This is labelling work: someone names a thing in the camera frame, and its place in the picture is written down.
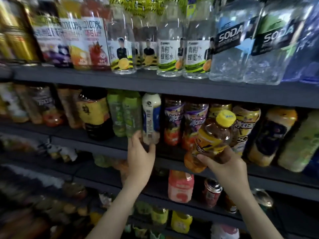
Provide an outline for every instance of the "orange juice bottle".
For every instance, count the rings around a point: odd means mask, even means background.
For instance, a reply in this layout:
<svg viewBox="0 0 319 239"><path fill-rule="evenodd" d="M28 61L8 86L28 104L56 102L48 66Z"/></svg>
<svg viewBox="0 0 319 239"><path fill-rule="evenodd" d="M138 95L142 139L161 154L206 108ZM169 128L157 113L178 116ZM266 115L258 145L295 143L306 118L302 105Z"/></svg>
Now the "orange juice bottle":
<svg viewBox="0 0 319 239"><path fill-rule="evenodd" d="M207 118L198 130L193 150L185 154L184 164L186 168L193 173L204 171L206 166L196 156L205 154L214 158L222 152L232 141L233 128L231 126L235 120L235 114L229 110L221 110L216 118Z"/></svg>
<svg viewBox="0 0 319 239"><path fill-rule="evenodd" d="M280 142L296 120L297 112L294 108L276 106L269 109L248 159L262 167L270 165Z"/></svg>

